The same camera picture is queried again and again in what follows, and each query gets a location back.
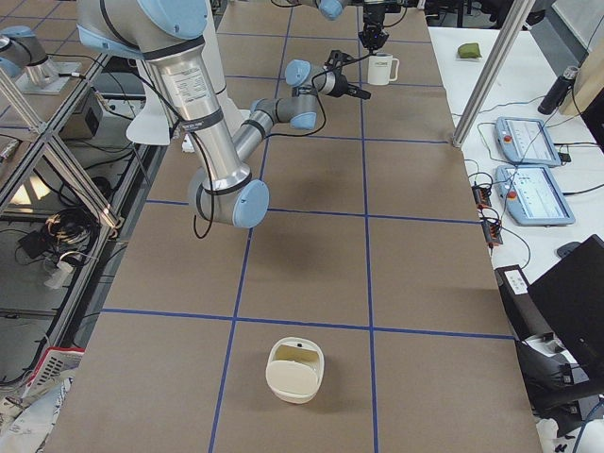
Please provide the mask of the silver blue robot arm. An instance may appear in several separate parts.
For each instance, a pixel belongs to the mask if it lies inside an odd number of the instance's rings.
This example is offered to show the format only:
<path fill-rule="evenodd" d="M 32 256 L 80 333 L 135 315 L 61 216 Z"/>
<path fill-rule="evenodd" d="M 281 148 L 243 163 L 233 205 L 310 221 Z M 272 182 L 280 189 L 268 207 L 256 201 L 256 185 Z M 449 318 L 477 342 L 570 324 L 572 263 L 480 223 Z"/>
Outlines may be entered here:
<path fill-rule="evenodd" d="M 383 47 L 388 41 L 389 33 L 387 28 L 397 25 L 401 19 L 392 24 L 385 24 L 388 14 L 396 14 L 402 10 L 403 1 L 344 1 L 344 0 L 319 0 L 319 1 L 272 1 L 272 4 L 279 8 L 295 8 L 299 6 L 308 6 L 318 9 L 328 20 L 334 21 L 339 18 L 344 9 L 351 6 L 362 9 L 362 30 L 358 33 L 362 46 L 373 53 Z"/>
<path fill-rule="evenodd" d="M 354 58 L 331 52 L 323 66 L 295 59 L 286 68 L 289 98 L 261 99 L 236 131 L 230 131 L 219 99 L 221 61 L 202 56 L 213 29 L 206 1 L 79 1 L 81 42 L 98 52 L 141 60 L 159 76 L 159 98 L 190 137 L 202 161 L 189 185 L 189 203 L 209 223 L 240 228 L 258 225 L 268 210 L 267 185 L 253 177 L 248 157 L 287 123 L 315 127 L 318 96 L 371 94 L 350 84 L 342 73 Z"/>

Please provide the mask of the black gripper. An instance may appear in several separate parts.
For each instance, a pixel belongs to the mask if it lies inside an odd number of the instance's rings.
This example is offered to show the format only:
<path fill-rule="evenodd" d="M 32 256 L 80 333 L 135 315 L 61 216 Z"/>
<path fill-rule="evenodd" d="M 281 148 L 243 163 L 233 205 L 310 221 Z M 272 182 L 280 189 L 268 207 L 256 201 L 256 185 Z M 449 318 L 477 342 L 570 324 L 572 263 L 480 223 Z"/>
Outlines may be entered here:
<path fill-rule="evenodd" d="M 368 100 L 371 98 L 370 92 L 350 84 L 344 75 L 334 76 L 334 85 L 329 92 L 329 95 L 332 97 L 342 97 L 344 95 L 348 95 L 362 100 Z"/>
<path fill-rule="evenodd" d="M 388 33 L 384 31 L 386 9 L 385 3 L 363 4 L 363 29 L 361 31 L 363 46 L 383 46 L 388 40 Z"/>

